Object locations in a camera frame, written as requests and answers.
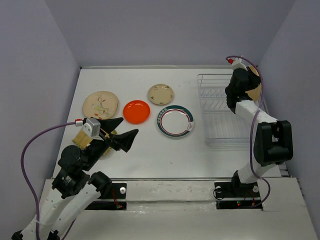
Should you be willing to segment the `plain tan plate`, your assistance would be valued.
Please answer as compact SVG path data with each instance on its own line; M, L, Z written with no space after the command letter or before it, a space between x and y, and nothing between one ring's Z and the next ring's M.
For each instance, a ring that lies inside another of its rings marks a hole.
M256 76L260 76L258 71L252 66L249 65L248 68L256 75ZM248 90L246 91L246 93L248 94L248 96L254 101L257 102L260 98L261 95L261 91L262 91L262 85L261 83L254 89Z

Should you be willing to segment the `orange plate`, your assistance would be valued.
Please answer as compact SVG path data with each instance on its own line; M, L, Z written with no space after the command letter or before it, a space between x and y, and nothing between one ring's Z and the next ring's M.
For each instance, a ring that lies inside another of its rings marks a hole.
M131 124L144 123L150 116L149 105L142 100L132 100L123 108L124 119Z

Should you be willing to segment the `beige bird pattern plate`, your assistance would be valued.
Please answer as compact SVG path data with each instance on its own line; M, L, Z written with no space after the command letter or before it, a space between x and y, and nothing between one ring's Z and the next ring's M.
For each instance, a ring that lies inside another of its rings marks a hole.
M90 94L82 106L86 118L107 120L112 118L119 105L118 97L110 91L97 91Z

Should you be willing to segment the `yellow woven pattern plate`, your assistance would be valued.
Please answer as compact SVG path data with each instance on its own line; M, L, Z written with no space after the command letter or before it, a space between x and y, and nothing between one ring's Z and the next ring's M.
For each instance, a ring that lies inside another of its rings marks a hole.
M113 130L111 132L112 134L117 135L117 131ZM80 130L78 132L78 134L75 136L75 138L72 140L72 142L79 147L80 149L84 150L87 146L89 146L91 144L91 142L93 140L98 140L98 141L102 141L101 139L94 139L89 137L83 130ZM109 152L112 151L112 148L109 146L106 151L103 153L102 157L106 156L109 154Z

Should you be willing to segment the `small cream plate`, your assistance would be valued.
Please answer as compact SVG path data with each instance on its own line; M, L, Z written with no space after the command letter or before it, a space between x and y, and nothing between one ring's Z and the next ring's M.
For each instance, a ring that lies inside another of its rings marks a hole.
M147 93L147 98L155 105L167 105L174 99L173 89L163 83L153 85Z

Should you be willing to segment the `green rimmed white plate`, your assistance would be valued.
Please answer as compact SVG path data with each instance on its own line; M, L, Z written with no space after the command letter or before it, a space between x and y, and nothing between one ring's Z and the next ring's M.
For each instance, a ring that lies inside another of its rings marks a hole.
M180 105L170 105L158 113L156 124L166 137L182 138L192 132L195 120L187 108Z

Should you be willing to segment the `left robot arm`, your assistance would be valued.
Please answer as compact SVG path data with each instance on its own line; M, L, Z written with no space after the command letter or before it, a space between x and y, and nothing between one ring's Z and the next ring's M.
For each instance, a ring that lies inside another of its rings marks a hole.
M122 123L123 117L112 119L84 118L67 122L65 126L81 127L91 138L84 149L68 145L63 149L58 161L60 171L52 182L44 202L38 196L27 176L24 164L29 145L41 135L51 131L48 128L30 139L24 146L20 165L23 177L35 200L36 214L24 229L15 232L13 240L63 240L67 237L77 217L99 197L104 198L113 189L112 180L103 172L92 175L87 172L96 164L108 149L128 152L138 129L122 134L113 131Z

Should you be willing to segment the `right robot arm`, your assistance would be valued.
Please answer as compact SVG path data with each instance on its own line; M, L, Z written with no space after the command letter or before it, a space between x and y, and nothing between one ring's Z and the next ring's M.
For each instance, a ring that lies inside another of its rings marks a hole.
M235 196L242 196L270 168L294 155L291 123L270 116L249 95L261 85L261 78L250 68L236 68L225 88L228 108L250 124L249 162L233 174L230 183Z

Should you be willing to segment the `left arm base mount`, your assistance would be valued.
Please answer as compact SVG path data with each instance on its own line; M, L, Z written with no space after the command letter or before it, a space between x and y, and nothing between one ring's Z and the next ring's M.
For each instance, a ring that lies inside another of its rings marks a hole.
M127 209L127 182L115 181L108 193L94 200L86 209L103 211L124 211Z

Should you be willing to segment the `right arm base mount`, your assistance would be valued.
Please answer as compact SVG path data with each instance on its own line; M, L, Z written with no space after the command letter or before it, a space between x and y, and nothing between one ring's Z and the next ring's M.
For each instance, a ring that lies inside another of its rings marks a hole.
M213 197L218 210L262 209L258 184L250 183L238 189L231 182L215 182Z

